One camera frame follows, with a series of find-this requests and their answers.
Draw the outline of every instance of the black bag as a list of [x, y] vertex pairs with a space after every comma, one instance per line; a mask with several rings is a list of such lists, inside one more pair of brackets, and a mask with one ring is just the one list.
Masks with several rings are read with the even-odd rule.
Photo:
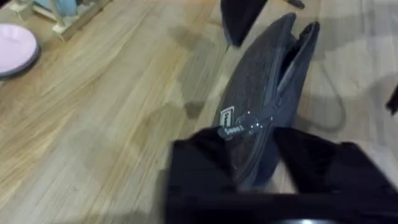
[[234, 181], [241, 190], [265, 187], [279, 161], [270, 133], [274, 126], [291, 126], [295, 119], [320, 29], [313, 22], [297, 40], [291, 34], [295, 18], [293, 13], [281, 17], [248, 48], [216, 114], [217, 126], [233, 126], [248, 111], [260, 120], [267, 118], [259, 133], [228, 141]]

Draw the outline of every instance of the quilted fabric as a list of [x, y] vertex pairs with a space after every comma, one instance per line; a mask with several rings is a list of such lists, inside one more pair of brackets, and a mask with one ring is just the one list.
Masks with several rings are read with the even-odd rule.
[[[272, 139], [275, 126], [291, 126], [318, 37], [314, 22], [299, 40], [291, 30], [295, 14], [288, 14], [271, 24], [248, 48], [238, 63], [220, 109], [234, 108], [234, 118], [250, 111], [263, 120], [260, 133], [228, 141], [234, 181], [241, 190], [263, 188], [279, 161]], [[216, 114], [215, 125], [220, 115]]]

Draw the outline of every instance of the gray purse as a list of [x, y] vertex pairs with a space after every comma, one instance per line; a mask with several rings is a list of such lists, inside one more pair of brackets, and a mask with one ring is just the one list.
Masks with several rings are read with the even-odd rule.
[[238, 63], [220, 103], [214, 125], [227, 140], [238, 189], [263, 189], [279, 161], [272, 133], [292, 125], [320, 25], [292, 34], [296, 15], [271, 24]]

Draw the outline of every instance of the black object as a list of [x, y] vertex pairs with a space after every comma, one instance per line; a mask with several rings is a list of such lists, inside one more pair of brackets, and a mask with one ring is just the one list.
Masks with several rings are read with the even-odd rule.
[[275, 142], [300, 193], [239, 194], [224, 171], [216, 129], [178, 141], [172, 150], [165, 223], [398, 223], [393, 186], [353, 143], [335, 144], [290, 128]]
[[398, 86], [392, 93], [390, 100], [386, 104], [386, 108], [391, 112], [391, 115], [395, 115], [398, 111]]
[[268, 0], [221, 0], [227, 41], [240, 47]]
[[300, 193], [398, 196], [355, 143], [335, 144], [290, 128], [276, 128], [274, 139]]
[[[279, 161], [271, 133], [274, 126], [290, 126], [315, 44], [319, 23], [309, 24], [297, 40], [292, 34], [295, 14], [271, 24], [248, 48], [236, 67], [221, 100], [220, 110], [233, 108], [239, 118], [247, 111], [263, 121], [263, 129], [248, 138], [228, 141], [233, 179], [241, 190], [262, 189]], [[216, 114], [215, 125], [224, 120]]]
[[305, 4], [301, 0], [287, 0], [287, 2], [299, 9], [305, 8]]

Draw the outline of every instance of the plate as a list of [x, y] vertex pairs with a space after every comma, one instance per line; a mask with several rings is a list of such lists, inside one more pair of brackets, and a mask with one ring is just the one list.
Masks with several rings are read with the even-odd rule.
[[0, 24], [0, 77], [23, 71], [39, 54], [36, 38], [27, 29]]

